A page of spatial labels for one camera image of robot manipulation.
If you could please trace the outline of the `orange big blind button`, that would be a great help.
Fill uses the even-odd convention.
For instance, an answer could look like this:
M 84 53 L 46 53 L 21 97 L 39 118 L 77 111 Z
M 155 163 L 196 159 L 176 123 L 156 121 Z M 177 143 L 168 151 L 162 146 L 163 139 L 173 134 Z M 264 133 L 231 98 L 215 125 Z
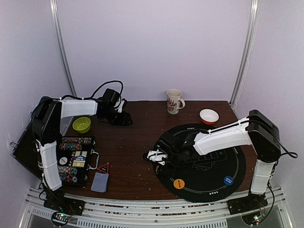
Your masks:
M 174 188 L 181 190 L 185 187 L 185 181 L 182 179 L 175 179 L 173 182 Z

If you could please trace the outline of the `blue small blind button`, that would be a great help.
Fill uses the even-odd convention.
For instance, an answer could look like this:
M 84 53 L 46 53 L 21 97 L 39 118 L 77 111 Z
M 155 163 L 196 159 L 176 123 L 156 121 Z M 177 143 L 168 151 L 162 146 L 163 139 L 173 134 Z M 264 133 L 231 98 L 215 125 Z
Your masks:
M 231 177 L 231 176 L 226 176 L 226 177 L 224 177 L 224 183 L 225 183 L 225 185 L 227 185 L 227 186 L 233 185 L 233 183 L 234 183 L 233 177 Z

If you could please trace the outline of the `blue playing card deck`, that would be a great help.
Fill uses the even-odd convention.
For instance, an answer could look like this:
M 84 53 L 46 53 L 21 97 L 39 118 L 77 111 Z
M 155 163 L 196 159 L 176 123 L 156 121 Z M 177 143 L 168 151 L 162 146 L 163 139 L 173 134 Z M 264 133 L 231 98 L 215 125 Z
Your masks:
M 96 172 L 91 185 L 91 191 L 105 193 L 107 190 L 108 179 L 109 174 Z

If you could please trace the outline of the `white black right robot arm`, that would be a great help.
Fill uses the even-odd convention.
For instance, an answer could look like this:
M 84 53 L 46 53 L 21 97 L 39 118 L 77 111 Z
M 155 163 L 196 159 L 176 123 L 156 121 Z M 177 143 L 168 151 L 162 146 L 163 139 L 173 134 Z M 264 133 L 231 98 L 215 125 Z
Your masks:
M 177 197 L 195 203 L 222 200 L 242 184 L 247 161 L 242 148 L 251 146 L 256 165 L 246 209 L 254 209 L 264 199 L 269 179 L 279 159 L 298 154 L 280 142 L 278 127 L 258 110 L 232 124 L 215 128 L 188 123 L 165 131 L 148 152 L 155 175 Z

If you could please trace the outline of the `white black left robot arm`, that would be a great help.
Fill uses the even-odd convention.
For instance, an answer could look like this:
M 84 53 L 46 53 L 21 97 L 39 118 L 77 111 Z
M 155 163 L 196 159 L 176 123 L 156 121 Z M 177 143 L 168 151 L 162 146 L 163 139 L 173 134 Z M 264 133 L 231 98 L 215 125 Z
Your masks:
M 43 190 L 46 193 L 44 207 L 64 213 L 80 215 L 82 200 L 66 198 L 59 177 L 57 143 L 62 139 L 61 120 L 75 116 L 96 116 L 111 125 L 129 126 L 131 115 L 124 111 L 126 100 L 122 92 L 106 89 L 100 98 L 64 95 L 60 98 L 44 96 L 30 115 L 30 121 L 16 143 L 12 156 L 32 171 L 35 166 L 41 172 Z

